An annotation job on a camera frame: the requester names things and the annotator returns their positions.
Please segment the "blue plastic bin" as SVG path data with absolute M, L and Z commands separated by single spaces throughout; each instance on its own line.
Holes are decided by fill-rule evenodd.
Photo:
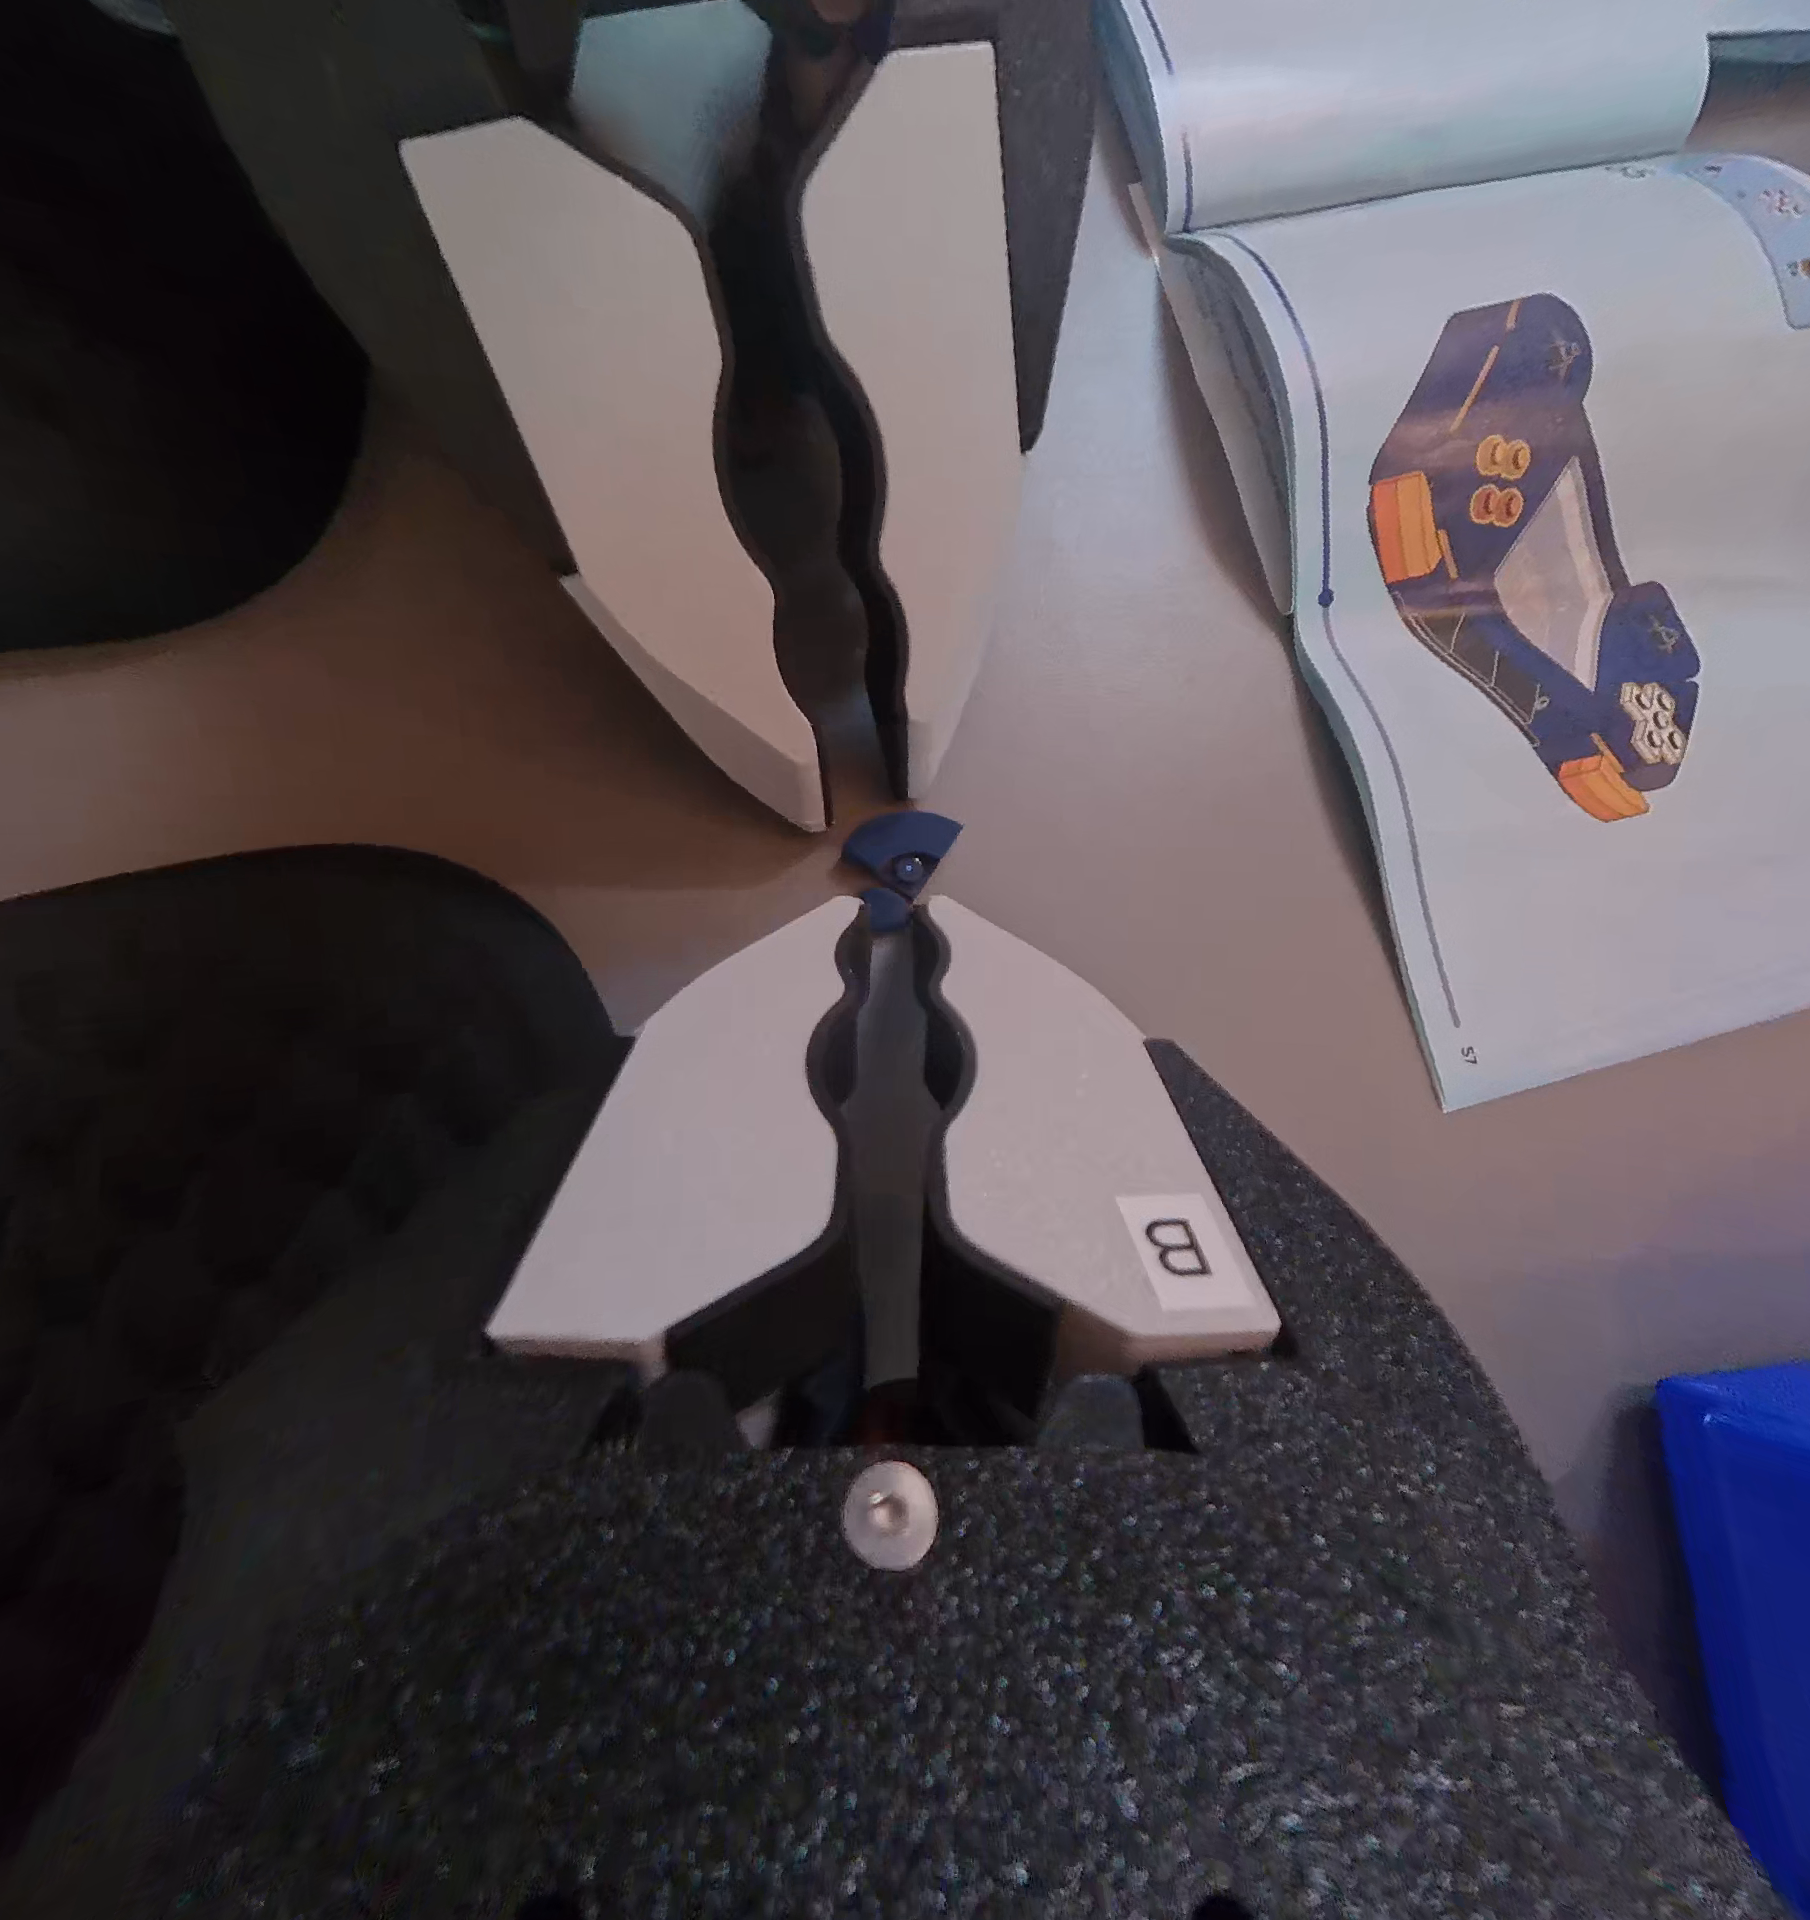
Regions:
M 1656 1387 L 1727 1813 L 1810 1915 L 1810 1360 Z

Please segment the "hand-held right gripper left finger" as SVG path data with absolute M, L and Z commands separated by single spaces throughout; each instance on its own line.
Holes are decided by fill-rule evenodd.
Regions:
M 673 1332 L 825 1234 L 840 1147 L 808 1047 L 857 915 L 832 897 L 641 1021 L 491 1307 L 496 1347 L 667 1366 Z

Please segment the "open instruction booklet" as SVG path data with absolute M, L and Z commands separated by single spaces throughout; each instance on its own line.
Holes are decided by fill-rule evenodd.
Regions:
M 1810 1006 L 1810 175 L 1700 4 L 1096 4 L 1439 1102 Z

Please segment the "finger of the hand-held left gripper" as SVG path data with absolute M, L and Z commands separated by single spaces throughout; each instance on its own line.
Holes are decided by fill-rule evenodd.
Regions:
M 724 776 L 819 832 L 817 735 L 725 490 L 708 245 L 770 40 L 752 12 L 588 15 L 558 28 L 543 115 L 412 134 L 397 154 L 570 551 L 561 588 Z
M 921 800 L 985 653 L 1024 470 L 991 44 L 886 54 L 808 157 L 795 236 L 873 456 L 853 551 L 892 630 L 871 710 L 896 790 Z

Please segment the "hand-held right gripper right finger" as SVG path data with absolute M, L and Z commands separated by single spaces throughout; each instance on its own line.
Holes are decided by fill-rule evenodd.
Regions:
M 1040 1364 L 1266 1351 L 1278 1307 L 1137 1026 L 961 903 L 924 921 L 961 1033 L 944 1213 L 957 1253 L 1036 1286 Z

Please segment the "dark blue quarter-round brick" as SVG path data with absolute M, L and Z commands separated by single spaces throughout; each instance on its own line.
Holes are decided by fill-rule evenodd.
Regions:
M 938 812 L 892 810 L 857 823 L 844 839 L 842 858 L 878 885 L 914 900 L 961 832 L 961 822 Z

